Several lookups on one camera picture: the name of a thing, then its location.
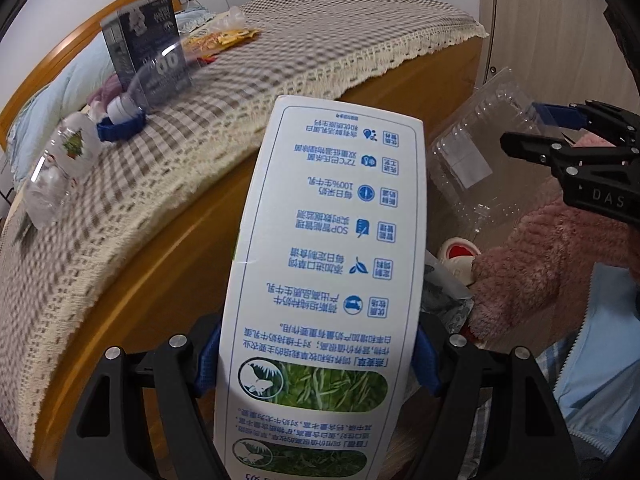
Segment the wooden headboard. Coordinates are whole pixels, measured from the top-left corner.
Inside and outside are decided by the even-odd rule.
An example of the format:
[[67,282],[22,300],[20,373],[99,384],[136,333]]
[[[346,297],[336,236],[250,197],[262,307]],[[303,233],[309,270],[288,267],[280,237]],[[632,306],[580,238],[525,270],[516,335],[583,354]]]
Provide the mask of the wooden headboard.
[[[9,102],[2,112],[0,112],[0,146],[2,146],[3,150],[6,149],[6,136],[9,128],[25,102],[44,85],[53,81],[62,69],[71,62],[84,47],[91,43],[91,40],[101,30],[101,19],[118,10],[120,7],[135,1],[137,0],[116,0],[99,12],[96,12],[64,40],[60,41],[60,43],[38,63],[36,68],[27,76],[27,79],[25,79],[14,92],[14,95],[9,99]],[[174,10],[180,10],[180,1],[172,1],[174,3]]]

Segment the silver bolt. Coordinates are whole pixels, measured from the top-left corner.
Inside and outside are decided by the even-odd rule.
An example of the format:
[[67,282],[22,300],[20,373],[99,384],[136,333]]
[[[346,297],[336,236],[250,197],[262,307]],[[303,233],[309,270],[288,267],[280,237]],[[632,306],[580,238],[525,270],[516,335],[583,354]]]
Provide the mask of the silver bolt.
[[169,346],[173,348],[180,348],[187,344],[187,336],[182,334],[174,335],[171,339],[169,339]]
[[104,356],[109,361],[113,361],[116,357],[120,357],[120,349],[117,346],[112,346],[111,348],[107,349],[107,351],[104,353]]
[[462,348],[464,345],[466,345],[466,337],[460,334],[454,334],[449,337],[449,343],[451,343],[451,345],[455,346],[456,348]]
[[524,346],[518,346],[515,349],[514,354],[516,354],[516,357],[518,359],[522,359],[523,361],[526,360],[526,359],[529,359],[531,357],[531,352],[529,352],[529,350],[524,348]]

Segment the blue border line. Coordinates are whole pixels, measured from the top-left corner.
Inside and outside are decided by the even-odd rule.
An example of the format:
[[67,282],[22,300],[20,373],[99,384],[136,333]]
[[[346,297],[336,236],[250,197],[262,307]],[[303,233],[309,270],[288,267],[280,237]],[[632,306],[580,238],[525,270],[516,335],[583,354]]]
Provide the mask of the blue border line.
[[[256,206],[255,209],[255,216],[254,216],[254,224],[252,225],[251,228],[251,236],[249,237],[249,245],[247,247],[246,250],[246,256],[244,257],[244,270],[242,271],[242,282],[240,284],[240,293],[238,295],[238,307],[236,308],[236,323],[234,325],[234,338],[232,340],[232,347],[231,347],[231,361],[229,363],[229,375],[227,377],[226,380],[226,413],[225,413],[225,428],[224,428],[224,447],[223,447],[223,452],[222,452],[222,456],[224,457],[223,460],[226,461],[226,428],[228,427],[228,416],[229,416],[229,410],[228,410],[228,404],[229,404],[229,391],[231,390],[231,370],[233,369],[233,362],[234,362],[234,349],[236,347],[236,333],[238,332],[238,318],[240,316],[240,304],[242,302],[242,289],[244,287],[244,278],[246,276],[246,262],[249,261],[249,253],[251,252],[251,244],[252,241],[254,240],[254,231],[255,231],[255,223],[256,220],[258,218],[258,212],[260,211],[260,203],[262,201],[262,194],[264,192],[264,185],[267,182],[267,175],[269,173],[269,167],[271,165],[271,159],[273,157],[273,150],[276,147],[276,141],[278,139],[278,134],[280,133],[280,127],[282,126],[282,120],[284,118],[284,114],[285,112],[289,109],[289,108],[306,108],[308,110],[323,110],[325,112],[338,112],[338,113],[344,113],[344,110],[336,110],[333,108],[321,108],[321,107],[315,107],[315,106],[299,106],[299,105],[291,105],[291,106],[287,106],[286,108],[284,108],[284,110],[282,111],[282,115],[280,116],[280,122],[278,123],[278,131],[276,132],[276,135],[273,139],[273,146],[271,147],[271,153],[269,155],[269,161],[267,163],[267,168],[264,172],[264,179],[262,181],[262,188],[260,189],[260,197],[258,198],[258,204]],[[377,121],[386,121],[387,123],[392,123],[392,124],[398,124],[399,126],[405,127],[405,128],[410,128],[413,132],[414,132],[414,145],[415,145],[415,174],[417,176],[418,174],[418,156],[417,156],[417,152],[418,152],[418,142],[417,142],[417,132],[410,126],[407,126],[406,124],[402,124],[402,123],[398,123],[396,121],[389,121],[387,119],[380,119],[379,117],[375,117],[375,116],[371,116],[371,115],[367,115],[367,114],[358,114],[359,117],[368,117],[371,119],[375,119]],[[410,294],[409,294],[409,305],[408,305],[408,311],[406,314],[406,322],[405,322],[405,326],[404,326],[404,338],[402,340],[402,349],[400,351],[400,362],[402,362],[402,356],[404,355],[404,347],[406,345],[406,331],[408,329],[408,320],[409,320],[409,314],[411,313],[411,300],[413,297],[413,293],[414,293],[414,278],[415,278],[415,241],[417,240],[418,237],[418,185],[416,182],[416,187],[415,187],[415,232],[414,232],[414,272],[412,272],[412,276],[411,276],[411,289],[410,289]],[[396,371],[396,380],[394,381],[394,387],[393,387],[393,392],[391,393],[391,400],[390,400],[390,404],[396,394],[396,388],[398,387],[398,375],[399,375],[399,369]],[[388,418],[389,418],[389,411],[388,410],[386,412],[386,418],[385,421],[383,423],[382,426],[382,432],[381,432],[381,438],[380,440],[382,440],[382,434],[385,433],[385,428],[386,428],[386,424],[388,423]],[[378,453],[378,448],[380,447],[380,441],[378,441],[378,446],[376,447],[375,452],[373,453],[373,456],[376,456]],[[369,461],[369,469],[366,473],[366,478],[369,477],[369,473],[371,471],[371,466],[372,466],[372,462],[373,460]]]

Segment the white carton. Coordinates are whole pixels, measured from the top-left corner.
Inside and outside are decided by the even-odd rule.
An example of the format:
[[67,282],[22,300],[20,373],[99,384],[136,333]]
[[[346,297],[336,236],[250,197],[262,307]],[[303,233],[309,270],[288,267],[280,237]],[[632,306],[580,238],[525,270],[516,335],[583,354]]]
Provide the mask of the white carton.
[[214,442],[232,480],[377,477],[414,349],[422,122],[282,96],[226,295]]

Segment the dark product box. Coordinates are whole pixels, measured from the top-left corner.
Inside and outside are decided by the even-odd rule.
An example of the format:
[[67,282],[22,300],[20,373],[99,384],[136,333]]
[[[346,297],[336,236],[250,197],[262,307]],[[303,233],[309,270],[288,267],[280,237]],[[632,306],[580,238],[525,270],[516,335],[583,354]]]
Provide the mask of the dark product box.
[[138,75],[142,92],[135,99],[159,107],[191,85],[171,0],[136,1],[100,26],[124,89],[148,65]]

